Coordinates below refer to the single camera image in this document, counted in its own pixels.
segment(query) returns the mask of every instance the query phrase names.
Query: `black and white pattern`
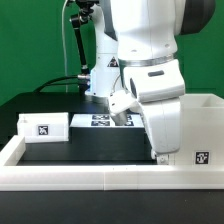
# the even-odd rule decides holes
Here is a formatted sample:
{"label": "black and white pattern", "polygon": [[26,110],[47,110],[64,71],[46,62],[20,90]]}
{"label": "black and white pattern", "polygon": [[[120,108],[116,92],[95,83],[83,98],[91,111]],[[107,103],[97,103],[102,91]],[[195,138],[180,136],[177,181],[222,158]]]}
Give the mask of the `black and white pattern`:
{"label": "black and white pattern", "polygon": [[108,127],[110,126],[110,121],[92,121],[91,126],[92,127],[99,127],[99,126]]}
{"label": "black and white pattern", "polygon": [[133,121],[128,121],[125,126],[128,126],[128,127],[131,127],[131,126],[134,126],[134,123]]}
{"label": "black and white pattern", "polygon": [[38,135],[49,135],[49,128],[47,125],[38,126]]}
{"label": "black and white pattern", "polygon": [[127,115],[128,121],[132,121],[131,115]]}
{"label": "black and white pattern", "polygon": [[92,119],[93,120],[110,120],[110,116],[109,115],[97,115],[97,114],[94,114],[93,116],[92,116]]}
{"label": "black and white pattern", "polygon": [[209,164],[209,152],[196,152],[195,164]]}

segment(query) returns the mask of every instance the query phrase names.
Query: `black cable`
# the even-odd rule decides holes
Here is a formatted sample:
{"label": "black cable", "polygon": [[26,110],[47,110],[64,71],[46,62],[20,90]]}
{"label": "black cable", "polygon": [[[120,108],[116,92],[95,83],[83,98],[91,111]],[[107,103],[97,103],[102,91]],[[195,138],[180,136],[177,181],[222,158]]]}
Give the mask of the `black cable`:
{"label": "black cable", "polygon": [[49,86],[50,84],[54,83],[54,82],[59,82],[59,81],[63,81],[63,80],[69,80],[69,79],[77,79],[77,75],[71,75],[71,76],[63,76],[60,78],[56,78],[56,79],[52,79],[46,83],[44,83],[43,85],[39,86],[38,88],[36,88],[34,90],[35,93],[39,93],[43,88],[45,88],[46,86]]}
{"label": "black cable", "polygon": [[45,87],[48,86],[66,86],[66,85],[78,85],[78,82],[68,82],[68,83],[54,83],[54,84],[48,84]]}

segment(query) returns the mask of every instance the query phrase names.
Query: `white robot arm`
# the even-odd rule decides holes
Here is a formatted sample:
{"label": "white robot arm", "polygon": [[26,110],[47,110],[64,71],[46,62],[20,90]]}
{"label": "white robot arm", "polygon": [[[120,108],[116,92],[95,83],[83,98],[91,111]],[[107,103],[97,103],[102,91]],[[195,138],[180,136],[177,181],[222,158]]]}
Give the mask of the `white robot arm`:
{"label": "white robot arm", "polygon": [[139,112],[157,155],[177,152],[181,143],[185,84],[174,36],[199,32],[214,8],[214,0],[111,0],[124,90],[111,94],[109,110],[120,125],[127,108]]}

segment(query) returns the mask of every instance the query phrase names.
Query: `black table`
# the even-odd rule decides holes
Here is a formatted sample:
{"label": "black table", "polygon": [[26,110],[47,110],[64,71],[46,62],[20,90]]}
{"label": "black table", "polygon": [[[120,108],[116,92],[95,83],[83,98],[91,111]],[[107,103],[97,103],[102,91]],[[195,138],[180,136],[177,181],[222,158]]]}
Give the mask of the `black table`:
{"label": "black table", "polygon": [[[40,112],[101,114],[107,113],[107,108],[83,101],[73,93],[20,94],[0,107],[0,147],[3,148],[16,134],[19,113]],[[101,155],[100,163],[150,163],[148,148],[142,150],[142,154],[133,154],[133,157],[139,156],[136,161],[133,157],[125,159],[124,155],[108,160],[105,154],[103,159]],[[97,159],[96,156],[85,163],[97,163]],[[28,158],[27,162],[27,165],[32,165],[32,162],[36,165],[35,161],[29,162]],[[9,191],[0,192],[0,223],[214,224],[223,223],[223,207],[222,190]]]}

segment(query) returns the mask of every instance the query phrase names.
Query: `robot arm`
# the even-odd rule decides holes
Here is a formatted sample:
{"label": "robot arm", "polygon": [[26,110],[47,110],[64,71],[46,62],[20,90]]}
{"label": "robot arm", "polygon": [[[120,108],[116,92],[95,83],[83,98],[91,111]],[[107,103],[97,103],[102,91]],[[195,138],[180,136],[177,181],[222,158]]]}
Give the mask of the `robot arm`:
{"label": "robot arm", "polygon": [[185,84],[174,59],[174,36],[199,32],[215,0],[111,0],[111,9],[124,87],[108,99],[112,117],[123,124],[125,110],[134,108],[143,117],[152,150],[177,152]]}
{"label": "robot arm", "polygon": [[[82,73],[88,74],[88,86],[85,90],[87,100],[106,103],[111,88],[119,75],[117,58],[117,41],[113,29],[110,1],[76,0],[79,13],[71,17],[71,23],[76,34]],[[93,22],[96,38],[96,64],[89,71],[85,59],[80,27]],[[120,79],[116,82],[116,89],[121,88]]]}

